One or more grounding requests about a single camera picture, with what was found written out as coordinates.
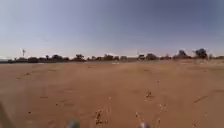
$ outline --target sky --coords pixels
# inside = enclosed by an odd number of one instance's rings
[[[223,0],[0,0],[0,58],[224,55]]]

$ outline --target dirt ground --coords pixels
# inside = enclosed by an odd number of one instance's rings
[[[136,128],[136,112],[152,128],[223,128],[224,62],[0,65],[0,101],[16,128]]]

